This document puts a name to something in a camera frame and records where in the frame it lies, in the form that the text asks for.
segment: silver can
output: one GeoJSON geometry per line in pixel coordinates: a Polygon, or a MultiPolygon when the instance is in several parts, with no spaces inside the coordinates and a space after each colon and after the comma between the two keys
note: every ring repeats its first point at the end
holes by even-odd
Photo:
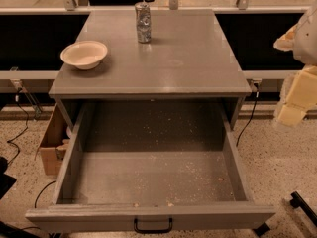
{"type": "Polygon", "coordinates": [[[137,15],[137,34],[139,43],[151,41],[151,13],[150,5],[140,2],[135,5],[137,15]]]}

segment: cardboard box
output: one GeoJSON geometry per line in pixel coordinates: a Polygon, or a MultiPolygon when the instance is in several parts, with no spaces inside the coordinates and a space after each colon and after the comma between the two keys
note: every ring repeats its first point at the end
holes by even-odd
{"type": "Polygon", "coordinates": [[[65,153],[65,147],[61,147],[67,143],[66,135],[67,124],[62,114],[56,106],[50,118],[47,130],[38,147],[45,174],[47,176],[57,176],[62,164],[65,153]]]}

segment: gray tabletop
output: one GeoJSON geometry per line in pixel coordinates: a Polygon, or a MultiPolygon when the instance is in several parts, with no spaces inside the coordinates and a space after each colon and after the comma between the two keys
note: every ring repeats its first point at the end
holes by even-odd
{"type": "Polygon", "coordinates": [[[134,10],[93,11],[77,40],[108,47],[97,67],[64,64],[51,97],[245,96],[241,69],[212,10],[153,10],[152,41],[137,41],[134,10]]]}

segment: terrazzo floor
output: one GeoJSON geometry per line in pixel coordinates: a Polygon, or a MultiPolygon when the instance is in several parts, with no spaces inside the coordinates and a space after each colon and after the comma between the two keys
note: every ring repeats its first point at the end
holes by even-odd
{"type": "MultiPolygon", "coordinates": [[[[237,138],[248,122],[252,102],[243,106],[234,135],[237,138]]],[[[245,130],[238,146],[246,179],[256,204],[271,204],[276,215],[267,224],[271,228],[263,235],[272,237],[317,237],[317,228],[301,209],[289,205],[290,194],[298,191],[309,205],[317,210],[317,120],[311,114],[300,126],[289,132],[279,132],[272,127],[275,103],[260,102],[254,119],[245,130]]],[[[32,109],[26,107],[32,117],[32,109]]],[[[0,220],[18,228],[33,226],[24,215],[33,208],[37,195],[55,177],[44,173],[41,158],[36,156],[37,147],[43,137],[51,107],[46,107],[42,119],[30,120],[28,130],[15,142],[22,151],[6,174],[17,179],[15,185],[0,200],[0,220]]],[[[0,156],[11,159],[15,149],[6,141],[25,127],[25,113],[15,107],[5,107],[0,112],[0,156]]],[[[48,187],[38,201],[38,208],[51,203],[54,185],[48,187]]],[[[27,229],[39,237],[49,235],[41,230],[27,229]]],[[[257,237],[252,230],[172,231],[165,235],[140,235],[134,232],[73,233],[68,238],[189,238],[189,237],[257,237]]]]}

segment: white bowl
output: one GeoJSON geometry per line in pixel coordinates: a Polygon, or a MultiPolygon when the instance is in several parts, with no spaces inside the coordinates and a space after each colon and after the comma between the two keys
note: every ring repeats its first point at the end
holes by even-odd
{"type": "Polygon", "coordinates": [[[66,47],[60,54],[63,62],[82,70],[96,67],[106,57],[107,47],[95,41],[77,42],[66,47]]]}

